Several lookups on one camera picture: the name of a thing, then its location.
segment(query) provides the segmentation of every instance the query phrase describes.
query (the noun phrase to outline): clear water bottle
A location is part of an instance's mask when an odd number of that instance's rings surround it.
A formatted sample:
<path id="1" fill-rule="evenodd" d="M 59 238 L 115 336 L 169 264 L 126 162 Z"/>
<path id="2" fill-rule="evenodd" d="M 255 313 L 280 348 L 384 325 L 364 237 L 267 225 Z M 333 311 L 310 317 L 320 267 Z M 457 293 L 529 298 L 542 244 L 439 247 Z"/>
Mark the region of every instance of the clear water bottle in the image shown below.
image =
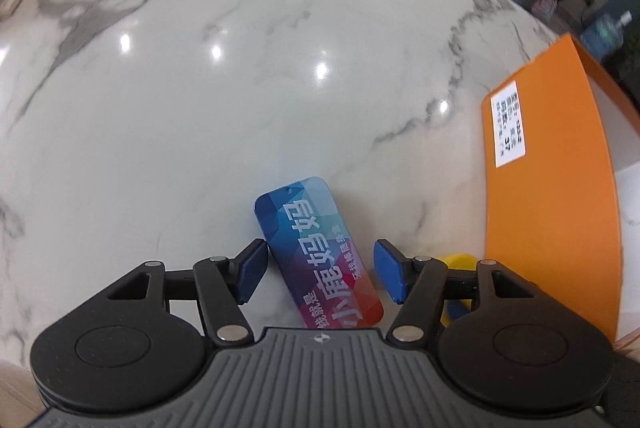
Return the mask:
<path id="1" fill-rule="evenodd" d="M 625 35 L 625 26 L 631 22 L 631 12 L 625 12 L 618 19 L 613 20 L 611 15 L 604 14 L 591 24 L 580 35 L 580 42 L 584 49 L 601 62 L 614 51 L 622 47 Z"/>

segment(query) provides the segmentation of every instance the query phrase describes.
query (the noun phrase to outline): white marble tabletop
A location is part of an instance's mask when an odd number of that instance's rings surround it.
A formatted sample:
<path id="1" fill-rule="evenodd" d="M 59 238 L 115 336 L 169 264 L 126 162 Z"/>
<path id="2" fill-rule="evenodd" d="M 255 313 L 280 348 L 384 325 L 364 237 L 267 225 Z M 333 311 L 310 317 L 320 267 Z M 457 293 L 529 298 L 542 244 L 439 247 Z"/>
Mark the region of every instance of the white marble tabletop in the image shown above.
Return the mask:
<path id="1" fill-rule="evenodd" d="M 553 39 L 507 0 L 24 0 L 0 24 L 0 358 L 142 261 L 234 256 L 255 198 L 312 175 L 370 271 L 380 237 L 481 257 L 480 102 Z M 242 310 L 302 324 L 276 267 Z"/>

